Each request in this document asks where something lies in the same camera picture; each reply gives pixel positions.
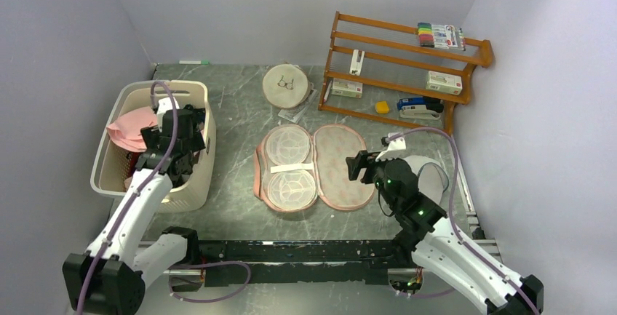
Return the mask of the pink bra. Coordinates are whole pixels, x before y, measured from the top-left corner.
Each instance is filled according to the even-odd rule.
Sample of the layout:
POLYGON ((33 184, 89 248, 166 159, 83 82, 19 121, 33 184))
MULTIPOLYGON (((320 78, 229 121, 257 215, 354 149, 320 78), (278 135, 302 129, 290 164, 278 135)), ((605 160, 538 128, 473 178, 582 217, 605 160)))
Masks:
POLYGON ((133 153, 142 153, 146 150, 141 130, 158 125, 156 114, 146 106, 119 116, 111 122, 106 131, 113 144, 133 153))

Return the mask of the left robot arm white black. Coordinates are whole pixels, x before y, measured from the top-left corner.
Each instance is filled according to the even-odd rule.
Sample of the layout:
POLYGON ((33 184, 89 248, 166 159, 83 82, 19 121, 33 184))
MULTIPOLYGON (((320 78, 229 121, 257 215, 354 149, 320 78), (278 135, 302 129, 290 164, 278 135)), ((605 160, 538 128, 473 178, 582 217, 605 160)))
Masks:
POLYGON ((147 145, 132 182, 112 218, 80 254, 71 253, 62 272, 75 314, 136 314, 146 290, 169 267, 197 265, 202 248, 194 230, 172 228, 139 251, 148 224, 173 186, 193 172, 205 144, 192 108, 156 108, 159 125, 141 133, 147 145))

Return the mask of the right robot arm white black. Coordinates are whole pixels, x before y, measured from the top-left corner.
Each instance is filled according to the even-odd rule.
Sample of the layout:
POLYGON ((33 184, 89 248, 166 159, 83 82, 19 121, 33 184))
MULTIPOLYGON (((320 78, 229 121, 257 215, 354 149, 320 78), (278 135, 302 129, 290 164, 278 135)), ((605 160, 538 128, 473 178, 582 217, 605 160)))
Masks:
POLYGON ((359 151, 346 158, 346 165, 349 180, 375 186, 400 225, 392 249, 399 266, 416 264, 432 272, 483 314, 543 311, 543 283, 506 267, 462 233, 446 211, 421 192, 419 177, 404 159, 379 161, 376 153, 359 151))

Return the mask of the pink floral mesh laundry bag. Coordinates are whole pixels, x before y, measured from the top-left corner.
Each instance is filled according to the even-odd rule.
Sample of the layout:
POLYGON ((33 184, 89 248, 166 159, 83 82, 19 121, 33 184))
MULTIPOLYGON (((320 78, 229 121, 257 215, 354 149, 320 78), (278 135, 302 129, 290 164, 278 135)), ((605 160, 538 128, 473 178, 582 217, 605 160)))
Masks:
POLYGON ((296 124, 273 128, 255 149, 253 193, 276 212, 308 209, 317 200, 339 211, 366 206, 375 189, 348 177, 346 158, 366 148, 350 127, 326 124, 313 133, 296 124))

